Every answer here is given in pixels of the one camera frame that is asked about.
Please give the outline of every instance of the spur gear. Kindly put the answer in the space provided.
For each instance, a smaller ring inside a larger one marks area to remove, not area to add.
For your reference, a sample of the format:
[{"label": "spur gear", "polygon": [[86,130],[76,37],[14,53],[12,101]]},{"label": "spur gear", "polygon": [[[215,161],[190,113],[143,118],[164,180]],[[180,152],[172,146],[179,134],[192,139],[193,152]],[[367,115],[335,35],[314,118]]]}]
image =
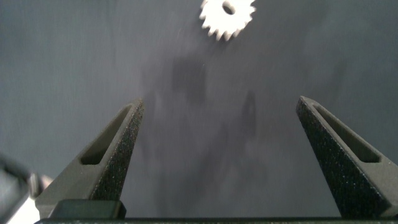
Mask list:
[{"label": "spur gear", "polygon": [[236,37],[252,20],[250,15],[256,10],[251,6],[252,2],[254,0],[204,0],[199,16],[205,20],[202,28],[209,27],[208,35],[216,33],[217,40],[223,35],[225,40],[232,35]]}]

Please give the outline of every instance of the gray surface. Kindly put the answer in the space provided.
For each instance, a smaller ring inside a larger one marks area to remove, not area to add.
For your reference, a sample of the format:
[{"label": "gray surface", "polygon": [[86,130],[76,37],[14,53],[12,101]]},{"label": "gray surface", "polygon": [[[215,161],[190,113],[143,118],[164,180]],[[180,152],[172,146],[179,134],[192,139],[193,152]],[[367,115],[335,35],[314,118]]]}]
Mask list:
[{"label": "gray surface", "polygon": [[398,162],[398,1],[257,0],[228,43],[200,3],[1,1],[0,150],[55,177],[143,96],[128,217],[338,216],[305,95]]}]

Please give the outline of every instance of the white object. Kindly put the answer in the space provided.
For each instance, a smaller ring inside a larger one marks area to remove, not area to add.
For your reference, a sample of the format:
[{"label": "white object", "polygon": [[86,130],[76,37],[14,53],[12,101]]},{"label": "white object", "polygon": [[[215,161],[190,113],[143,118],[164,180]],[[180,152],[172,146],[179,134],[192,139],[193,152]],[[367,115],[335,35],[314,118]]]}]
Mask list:
[{"label": "white object", "polygon": [[232,35],[236,37],[252,20],[250,15],[256,10],[252,2],[254,0],[204,0],[199,16],[205,20],[202,28],[209,27],[208,35],[216,33],[217,40],[223,35],[225,40]]},{"label": "white object", "polygon": [[39,220],[40,214],[35,206],[35,201],[28,197],[7,224],[35,223]]}]

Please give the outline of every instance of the metal part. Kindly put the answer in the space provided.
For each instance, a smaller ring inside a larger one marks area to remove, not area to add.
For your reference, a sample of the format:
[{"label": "metal part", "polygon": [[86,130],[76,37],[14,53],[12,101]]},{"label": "metal part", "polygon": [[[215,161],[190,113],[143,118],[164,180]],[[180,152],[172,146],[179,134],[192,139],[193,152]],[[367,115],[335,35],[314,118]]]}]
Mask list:
[{"label": "metal part", "polygon": [[396,216],[398,167],[316,101],[302,96],[296,112],[341,216]]},{"label": "metal part", "polygon": [[27,180],[29,186],[29,195],[32,198],[37,198],[44,189],[43,182],[39,175],[33,173]]},{"label": "metal part", "polygon": [[6,223],[28,197],[29,171],[0,154],[0,223]]},{"label": "metal part", "polygon": [[60,201],[50,218],[123,219],[125,215],[126,208],[121,201],[73,199]]},{"label": "metal part", "polygon": [[254,0],[204,0],[199,16],[204,19],[202,28],[210,28],[208,35],[216,33],[216,39],[220,40],[224,35],[229,40],[235,37],[252,20],[251,14],[256,10],[251,6]]},{"label": "metal part", "polygon": [[46,218],[64,199],[119,200],[137,138],[142,100],[126,105],[35,201]]}]

